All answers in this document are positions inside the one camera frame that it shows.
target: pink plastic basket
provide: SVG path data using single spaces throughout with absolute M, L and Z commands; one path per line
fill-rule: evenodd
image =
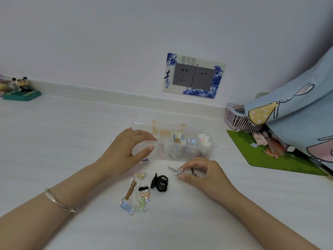
M 242 130 L 248 132 L 257 132 L 263 125 L 254 126 L 248 120 L 245 114 L 238 113 L 236 110 L 243 110 L 244 105 L 233 103 L 227 104 L 227 112 L 225 113 L 225 121 L 232 130 Z

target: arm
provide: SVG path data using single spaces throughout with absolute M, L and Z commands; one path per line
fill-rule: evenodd
M 196 158 L 182 166 L 184 170 L 191 167 L 202 168 L 207 172 L 206 176 L 199 178 L 180 174 L 178 178 L 197 187 L 225 206 L 242 221 L 266 249 L 319 249 L 239 193 L 216 161 Z
M 122 174 L 154 149 L 147 147 L 133 156 L 133 147 L 144 140 L 156 140 L 144 131 L 124 130 L 93 164 L 81 169 L 49 192 L 58 202 L 75 208 L 100 184 Z M 32 198 L 0 218 L 0 249 L 39 249 L 69 216 L 44 193 Z

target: mouse pad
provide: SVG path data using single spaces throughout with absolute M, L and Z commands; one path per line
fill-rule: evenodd
M 227 130 L 227 133 L 238 147 L 244 158 L 251 166 L 273 168 L 286 171 L 300 172 L 312 175 L 327 175 L 312 162 L 286 152 L 284 156 L 274 159 L 265 153 L 268 146 L 256 144 L 252 134 Z

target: finger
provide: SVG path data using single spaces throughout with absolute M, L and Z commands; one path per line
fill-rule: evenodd
M 193 168 L 193 167 L 200 167 L 205 170 L 208 169 L 208 162 L 209 160 L 191 160 L 182 165 L 180 168 L 182 169 L 188 169 L 188 168 Z
M 145 140 L 156 141 L 157 139 L 154 136 L 151 136 L 148 134 L 140 134 L 140 135 L 134 136 L 134 142 L 136 145 Z
M 138 154 L 132 156 L 132 160 L 134 160 L 135 165 L 138 164 L 141 160 L 146 158 L 150 153 L 154 150 L 155 146 L 150 146 L 139 152 Z
M 148 135 L 151 135 L 151 133 L 149 132 L 146 132 L 146 131 L 143 131 L 143 130 L 135 130 L 135 134 L 134 135 L 140 135 L 140 134 L 148 134 Z
M 202 158 L 202 157 L 196 157 L 192 160 L 189 160 L 189 161 L 194 161 L 194 160 L 204 160 L 204 161 L 208 161 L 209 159 L 206 159 L 206 158 Z
M 202 189 L 202 184 L 203 184 L 203 178 L 196 177 L 194 175 L 189 175 L 189 174 L 180 174 L 178 176 L 178 179 L 186 182 L 198 189 Z
M 123 130 L 119 135 L 122 135 L 122 134 L 124 134 L 125 132 L 130 131 L 130 130 L 132 130 L 132 127 L 129 127 L 129 128 L 127 128 L 127 129 Z

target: glittery bow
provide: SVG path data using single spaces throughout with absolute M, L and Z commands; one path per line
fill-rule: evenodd
M 136 196 L 137 196 L 137 198 L 148 199 L 148 197 L 150 196 L 150 191 L 149 191 L 149 189 L 139 191 L 136 193 Z
M 133 213 L 135 212 L 135 209 L 129 203 L 127 203 L 127 201 L 123 201 L 120 207 L 124 210 L 127 210 L 128 214 L 130 215 L 133 215 Z
M 140 180 L 143 180 L 145 176 L 146 176 L 145 172 L 135 173 L 135 178 L 140 178 Z
M 144 206 L 144 204 L 149 201 L 149 196 L 150 196 L 149 189 L 137 192 L 136 196 L 138 197 L 138 202 L 139 202 L 139 204 L 135 206 L 136 210 L 139 212 L 146 211 L 147 208 Z

